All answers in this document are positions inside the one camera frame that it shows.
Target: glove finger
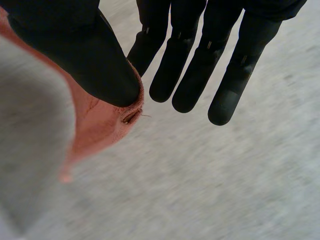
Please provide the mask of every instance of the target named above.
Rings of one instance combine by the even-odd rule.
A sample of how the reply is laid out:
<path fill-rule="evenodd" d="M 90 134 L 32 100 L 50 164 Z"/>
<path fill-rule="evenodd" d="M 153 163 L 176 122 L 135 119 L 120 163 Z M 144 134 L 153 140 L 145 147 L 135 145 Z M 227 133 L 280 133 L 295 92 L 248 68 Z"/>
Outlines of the glove finger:
<path fill-rule="evenodd" d="M 172 34 L 149 93 L 156 102 L 167 101 L 181 75 L 194 44 L 206 0 L 173 0 L 171 3 Z"/>
<path fill-rule="evenodd" d="M 25 43 L 58 64 L 90 95 L 117 107 L 137 100 L 137 77 L 98 9 L 94 24 L 73 32 L 34 31 L 10 15 L 8 19 Z"/>
<path fill-rule="evenodd" d="M 187 113 L 196 105 L 241 11 L 240 6 L 227 4 L 223 0 L 208 1 L 200 44 L 172 98 L 172 105 L 178 112 Z"/>
<path fill-rule="evenodd" d="M 259 57 L 281 23 L 245 12 L 238 42 L 208 110 L 213 124 L 221 126 L 230 121 Z"/>
<path fill-rule="evenodd" d="M 142 31 L 127 58 L 143 76 L 167 35 L 170 0 L 137 0 Z"/>

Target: hand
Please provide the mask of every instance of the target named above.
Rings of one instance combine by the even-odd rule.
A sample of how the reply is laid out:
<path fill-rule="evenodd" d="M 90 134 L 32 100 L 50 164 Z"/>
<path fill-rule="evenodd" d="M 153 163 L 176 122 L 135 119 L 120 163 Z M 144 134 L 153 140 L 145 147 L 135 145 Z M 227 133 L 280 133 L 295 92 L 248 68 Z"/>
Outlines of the hand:
<path fill-rule="evenodd" d="M 208 110 L 209 120 L 221 126 L 231 119 L 265 46 L 275 37 L 282 21 L 293 18 L 306 1 L 137 0 L 142 31 L 128 59 L 141 76 L 146 72 L 166 38 L 171 6 L 172 34 L 149 90 L 156 102 L 167 101 L 185 66 L 205 9 L 200 43 L 172 98 L 173 107 L 187 113 L 201 96 L 244 8 L 238 42 Z"/>

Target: gray carpet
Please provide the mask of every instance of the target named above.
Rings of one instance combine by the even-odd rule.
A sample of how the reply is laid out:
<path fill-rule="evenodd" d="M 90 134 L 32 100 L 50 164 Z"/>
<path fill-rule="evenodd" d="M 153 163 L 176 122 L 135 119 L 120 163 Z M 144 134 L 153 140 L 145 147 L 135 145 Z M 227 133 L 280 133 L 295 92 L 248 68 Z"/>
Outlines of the gray carpet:
<path fill-rule="evenodd" d="M 135 1 L 100 8 L 127 54 L 141 29 Z M 229 124 L 210 124 L 207 111 L 240 22 L 191 113 L 147 96 L 151 117 L 78 165 L 70 185 L 56 179 L 74 129 L 68 89 L 1 38 L 0 203 L 28 240 L 318 240 L 319 12 L 309 0 L 283 24 Z"/>

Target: fingertip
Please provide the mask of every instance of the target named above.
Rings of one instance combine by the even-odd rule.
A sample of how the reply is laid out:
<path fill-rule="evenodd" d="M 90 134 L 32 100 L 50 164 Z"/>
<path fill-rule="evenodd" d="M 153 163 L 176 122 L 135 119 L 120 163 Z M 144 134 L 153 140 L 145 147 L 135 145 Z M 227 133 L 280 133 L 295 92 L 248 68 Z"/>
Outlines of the fingertip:
<path fill-rule="evenodd" d="M 228 89 L 218 90 L 208 110 L 209 121 L 217 126 L 226 125 L 231 120 L 240 97 Z"/>
<path fill-rule="evenodd" d="M 231 116 L 228 112 L 221 111 L 221 108 L 216 106 L 210 107 L 210 110 L 208 111 L 209 121 L 216 126 L 226 125 L 230 121 Z"/>
<path fill-rule="evenodd" d="M 189 113 L 195 105 L 192 105 L 189 102 L 183 102 L 182 98 L 177 95 L 177 92 L 175 92 L 172 98 L 172 106 L 177 112 L 186 114 Z"/>
<path fill-rule="evenodd" d="M 166 94 L 163 94 L 163 92 L 161 92 L 156 87 L 152 87 L 152 85 L 149 89 L 149 95 L 151 99 L 157 103 L 164 103 L 170 98 L 170 95 L 168 96 Z"/>

